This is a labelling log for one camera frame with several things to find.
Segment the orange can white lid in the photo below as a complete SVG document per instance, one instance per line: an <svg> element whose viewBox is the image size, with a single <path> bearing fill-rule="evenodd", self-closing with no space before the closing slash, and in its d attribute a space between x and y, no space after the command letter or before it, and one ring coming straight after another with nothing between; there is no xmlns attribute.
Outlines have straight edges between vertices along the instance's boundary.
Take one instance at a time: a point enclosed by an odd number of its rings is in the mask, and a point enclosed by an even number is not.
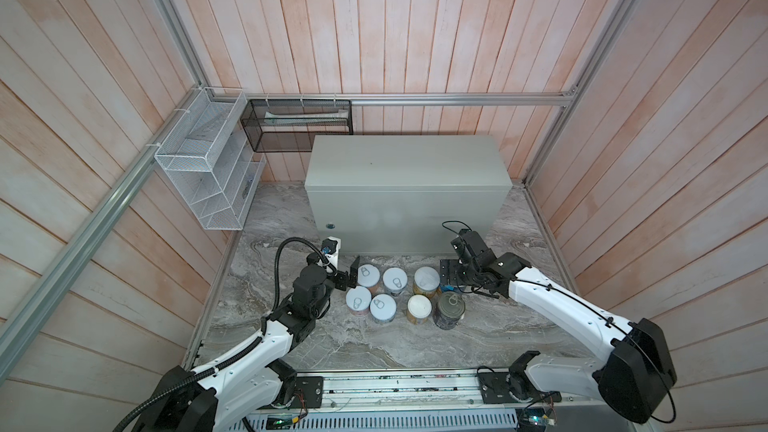
<svg viewBox="0 0 768 432"><path fill-rule="evenodd" d="M432 314L432 303L429 297L416 294L407 302L406 317L412 324L425 323Z"/></svg>
<svg viewBox="0 0 768 432"><path fill-rule="evenodd" d="M413 280L413 293L432 298L440 286L438 271L429 266L423 266L416 270Z"/></svg>

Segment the dark tomato can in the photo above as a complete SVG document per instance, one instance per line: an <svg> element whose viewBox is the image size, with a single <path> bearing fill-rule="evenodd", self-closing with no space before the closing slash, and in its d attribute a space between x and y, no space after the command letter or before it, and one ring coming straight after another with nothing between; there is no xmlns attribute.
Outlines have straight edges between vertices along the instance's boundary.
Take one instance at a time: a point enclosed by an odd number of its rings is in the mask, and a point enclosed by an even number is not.
<svg viewBox="0 0 768 432"><path fill-rule="evenodd" d="M441 294L436 303L433 319L443 330L455 328L466 312L466 304L459 293L448 291Z"/></svg>

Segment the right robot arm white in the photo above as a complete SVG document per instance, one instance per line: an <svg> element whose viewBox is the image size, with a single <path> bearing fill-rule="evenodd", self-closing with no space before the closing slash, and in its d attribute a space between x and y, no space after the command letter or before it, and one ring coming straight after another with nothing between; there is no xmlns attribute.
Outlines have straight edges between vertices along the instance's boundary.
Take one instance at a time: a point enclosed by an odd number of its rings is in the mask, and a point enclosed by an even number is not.
<svg viewBox="0 0 768 432"><path fill-rule="evenodd" d="M443 259L441 283L504 297L540 313L592 354L562 358L531 350L503 373L502 399L538 405L558 394L600 400L622 418L643 424L671 398L677 374L662 329L632 322L585 301L513 253L488 259Z"/></svg>

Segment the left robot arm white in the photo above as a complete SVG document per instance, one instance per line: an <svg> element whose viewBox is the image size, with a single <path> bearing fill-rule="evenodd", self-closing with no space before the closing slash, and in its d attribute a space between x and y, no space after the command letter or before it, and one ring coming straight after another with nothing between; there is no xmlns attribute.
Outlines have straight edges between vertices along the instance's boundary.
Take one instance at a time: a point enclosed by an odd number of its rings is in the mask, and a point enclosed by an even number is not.
<svg viewBox="0 0 768 432"><path fill-rule="evenodd" d="M348 271L308 264L293 292L260 329L218 358L187 371L169 370L150 398L116 426L123 431L224 431L253 410L293 395L295 371L282 358L314 330L335 290L357 286L360 259Z"/></svg>

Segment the pull-tab can rear left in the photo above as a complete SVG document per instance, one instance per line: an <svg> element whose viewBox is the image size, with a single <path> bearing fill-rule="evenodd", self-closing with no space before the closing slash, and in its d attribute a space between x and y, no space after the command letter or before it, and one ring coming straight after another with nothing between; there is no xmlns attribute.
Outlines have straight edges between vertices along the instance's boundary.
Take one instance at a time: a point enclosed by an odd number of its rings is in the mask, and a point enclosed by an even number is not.
<svg viewBox="0 0 768 432"><path fill-rule="evenodd" d="M373 264L363 264L358 268L357 284L369 290L372 296L378 293L381 272Z"/></svg>

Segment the pull-tab can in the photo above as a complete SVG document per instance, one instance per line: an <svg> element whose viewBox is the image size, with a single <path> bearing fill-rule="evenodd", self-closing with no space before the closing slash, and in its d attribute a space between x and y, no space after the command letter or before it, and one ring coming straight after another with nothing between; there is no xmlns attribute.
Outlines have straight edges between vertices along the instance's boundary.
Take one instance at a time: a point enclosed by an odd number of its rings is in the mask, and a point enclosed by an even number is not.
<svg viewBox="0 0 768 432"><path fill-rule="evenodd" d="M370 311L372 295L367 287L357 286L346 292L346 305L355 316L365 316Z"/></svg>
<svg viewBox="0 0 768 432"><path fill-rule="evenodd" d="M392 296L399 296L408 285L407 273L398 267L388 268L382 275L385 291Z"/></svg>
<svg viewBox="0 0 768 432"><path fill-rule="evenodd" d="M381 272L373 264L363 264L358 268L357 284L369 290L372 296L378 293Z"/></svg>
<svg viewBox="0 0 768 432"><path fill-rule="evenodd" d="M371 299L369 305L372 319L377 324L392 322L397 312L395 299L388 294L378 294Z"/></svg>

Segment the pull-tab can front left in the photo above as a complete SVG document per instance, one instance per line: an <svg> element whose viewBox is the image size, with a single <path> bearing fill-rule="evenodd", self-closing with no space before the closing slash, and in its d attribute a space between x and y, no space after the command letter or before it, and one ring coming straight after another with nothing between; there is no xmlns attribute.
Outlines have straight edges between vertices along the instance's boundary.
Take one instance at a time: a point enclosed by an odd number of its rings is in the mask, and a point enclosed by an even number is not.
<svg viewBox="0 0 768 432"><path fill-rule="evenodd" d="M355 316L365 316L370 311L372 295L367 287L357 286L346 292L346 305Z"/></svg>

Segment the pull-tab can front middle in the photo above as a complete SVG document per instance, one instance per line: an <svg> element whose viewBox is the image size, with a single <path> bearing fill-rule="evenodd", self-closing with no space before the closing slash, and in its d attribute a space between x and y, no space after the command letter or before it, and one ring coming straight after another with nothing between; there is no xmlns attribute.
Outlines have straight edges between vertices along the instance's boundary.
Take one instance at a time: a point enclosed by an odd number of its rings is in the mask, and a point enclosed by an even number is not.
<svg viewBox="0 0 768 432"><path fill-rule="evenodd" d="M372 319L377 324L392 322L397 312L395 299L388 294L378 294L371 299L369 305Z"/></svg>

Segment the pull-tab can rear middle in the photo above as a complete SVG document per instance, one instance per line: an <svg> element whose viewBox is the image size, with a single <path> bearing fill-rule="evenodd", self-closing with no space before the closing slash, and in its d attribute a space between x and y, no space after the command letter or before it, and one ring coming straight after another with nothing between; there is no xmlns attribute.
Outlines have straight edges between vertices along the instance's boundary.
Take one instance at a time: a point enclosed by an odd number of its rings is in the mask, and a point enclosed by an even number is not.
<svg viewBox="0 0 768 432"><path fill-rule="evenodd" d="M399 296L408 285L407 273L398 267L388 268L382 275L385 291L392 296Z"/></svg>

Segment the orange can white lid front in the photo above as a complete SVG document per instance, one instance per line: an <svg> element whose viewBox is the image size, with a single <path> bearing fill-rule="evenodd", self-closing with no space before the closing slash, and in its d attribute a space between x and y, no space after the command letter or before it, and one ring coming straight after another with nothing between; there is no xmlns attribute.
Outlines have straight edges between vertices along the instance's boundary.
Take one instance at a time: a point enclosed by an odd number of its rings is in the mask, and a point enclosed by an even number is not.
<svg viewBox="0 0 768 432"><path fill-rule="evenodd" d="M406 317L412 324L425 323L432 314L432 303L429 297L416 294L407 302Z"/></svg>

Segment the grey metal cabinet box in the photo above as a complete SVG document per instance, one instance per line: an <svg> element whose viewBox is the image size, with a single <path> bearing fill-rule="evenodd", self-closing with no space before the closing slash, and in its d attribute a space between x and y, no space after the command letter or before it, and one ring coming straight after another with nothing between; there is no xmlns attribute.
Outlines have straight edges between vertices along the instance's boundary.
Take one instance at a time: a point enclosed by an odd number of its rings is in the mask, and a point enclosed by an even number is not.
<svg viewBox="0 0 768 432"><path fill-rule="evenodd" d="M487 234L512 188L490 136L322 135L305 190L319 233L353 255L450 255Z"/></svg>

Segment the black mesh basket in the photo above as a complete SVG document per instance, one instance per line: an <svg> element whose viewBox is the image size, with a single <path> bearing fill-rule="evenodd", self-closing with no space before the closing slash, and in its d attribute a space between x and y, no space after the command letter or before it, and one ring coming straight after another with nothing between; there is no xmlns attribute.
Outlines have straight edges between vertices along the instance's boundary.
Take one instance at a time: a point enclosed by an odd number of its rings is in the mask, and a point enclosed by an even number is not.
<svg viewBox="0 0 768 432"><path fill-rule="evenodd" d="M312 150L318 135L351 135L352 104L339 99L249 99L240 123L256 153Z"/></svg>

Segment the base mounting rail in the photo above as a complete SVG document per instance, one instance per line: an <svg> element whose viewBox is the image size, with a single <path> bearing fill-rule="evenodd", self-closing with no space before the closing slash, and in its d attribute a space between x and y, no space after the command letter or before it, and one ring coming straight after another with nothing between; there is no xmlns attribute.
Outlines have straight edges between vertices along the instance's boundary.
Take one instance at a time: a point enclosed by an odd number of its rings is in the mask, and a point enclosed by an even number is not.
<svg viewBox="0 0 768 432"><path fill-rule="evenodd" d="M237 431L516 431L554 427L590 399L544 392L512 396L505 372L478 369L302 373L303 395L288 408L265 406Z"/></svg>

